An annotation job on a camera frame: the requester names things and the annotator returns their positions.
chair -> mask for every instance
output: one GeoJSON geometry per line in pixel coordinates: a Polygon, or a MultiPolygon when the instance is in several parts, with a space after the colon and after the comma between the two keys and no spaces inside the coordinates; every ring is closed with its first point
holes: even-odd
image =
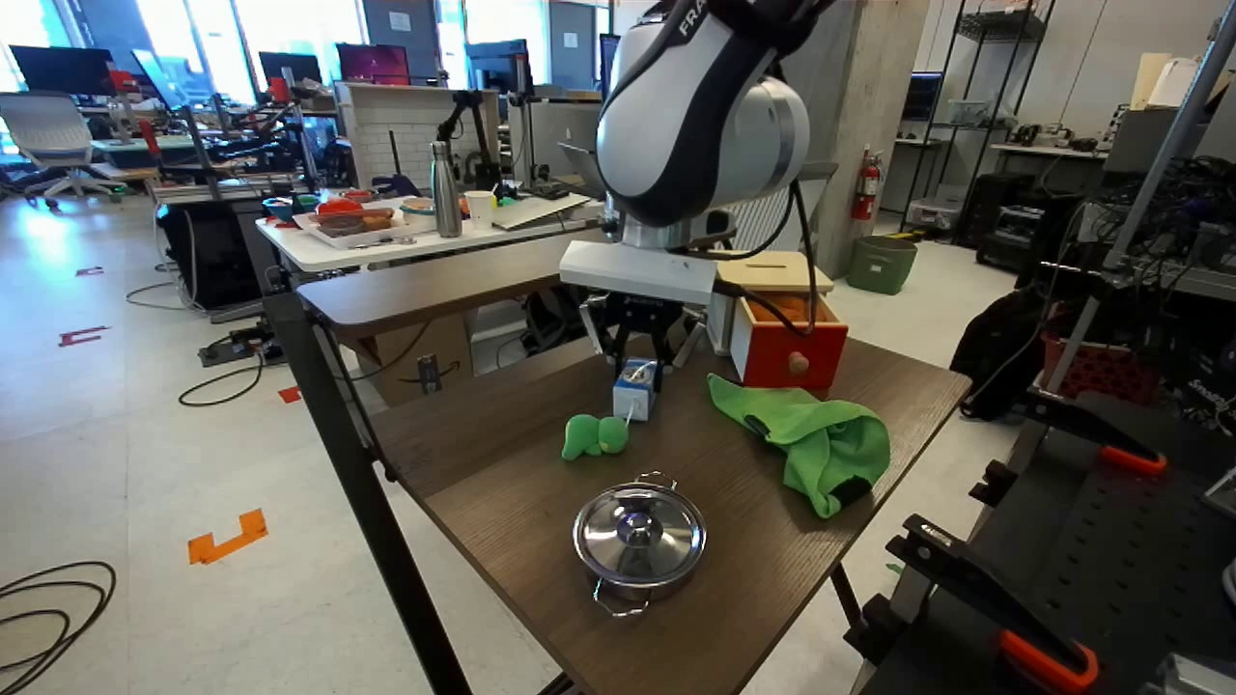
{"type": "Polygon", "coordinates": [[[43,169],[43,182],[21,184],[26,202],[43,195],[43,204],[59,210],[65,190],[77,197],[111,190],[88,173],[91,139],[65,92],[0,92],[0,121],[12,145],[43,169]]]}

fire extinguisher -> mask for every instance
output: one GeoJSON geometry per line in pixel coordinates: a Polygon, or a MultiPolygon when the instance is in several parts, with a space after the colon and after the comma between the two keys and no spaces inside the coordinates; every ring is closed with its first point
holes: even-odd
{"type": "Polygon", "coordinates": [[[853,202],[848,202],[848,222],[856,222],[856,226],[859,222],[877,222],[879,182],[883,182],[879,157],[859,152],[856,184],[853,184],[853,202]]]}

pot lid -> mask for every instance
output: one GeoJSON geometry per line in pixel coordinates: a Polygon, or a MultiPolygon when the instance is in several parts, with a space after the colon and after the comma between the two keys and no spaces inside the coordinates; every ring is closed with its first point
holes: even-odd
{"type": "Polygon", "coordinates": [[[575,555],[611,589],[652,590],[686,578],[708,549],[702,513],[668,487],[628,484],[575,513],[575,555]]]}

green towel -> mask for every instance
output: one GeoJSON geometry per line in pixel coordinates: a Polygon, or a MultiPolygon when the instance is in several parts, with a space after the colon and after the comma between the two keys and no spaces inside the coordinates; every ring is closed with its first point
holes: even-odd
{"type": "Polygon", "coordinates": [[[856,403],[751,389],[719,374],[708,374],[708,393],[729,421],[786,452],[781,478],[811,501],[814,519],[832,519],[886,470],[886,429],[856,403]]]}

bottle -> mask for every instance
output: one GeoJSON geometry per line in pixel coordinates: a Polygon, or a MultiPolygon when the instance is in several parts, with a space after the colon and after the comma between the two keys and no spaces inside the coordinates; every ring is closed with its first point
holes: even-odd
{"type": "Polygon", "coordinates": [[[454,190],[454,169],[451,169],[451,145],[431,145],[428,190],[431,190],[437,237],[454,239],[460,237],[460,190],[454,190]]]}

